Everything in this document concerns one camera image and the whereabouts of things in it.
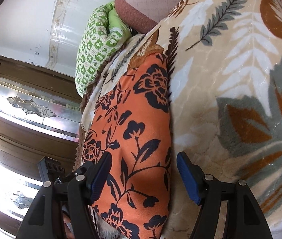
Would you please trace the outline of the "person's right hand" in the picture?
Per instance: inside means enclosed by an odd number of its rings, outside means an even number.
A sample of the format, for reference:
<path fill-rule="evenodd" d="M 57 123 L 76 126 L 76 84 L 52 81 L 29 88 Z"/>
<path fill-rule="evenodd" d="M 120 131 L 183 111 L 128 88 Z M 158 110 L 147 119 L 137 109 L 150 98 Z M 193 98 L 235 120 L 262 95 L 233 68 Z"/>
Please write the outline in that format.
<path fill-rule="evenodd" d="M 63 212 L 63 222 L 64 222 L 64 229 L 65 235 L 68 239 L 74 239 L 73 228 L 71 224 L 70 218 L 67 216 L 65 212 Z"/>

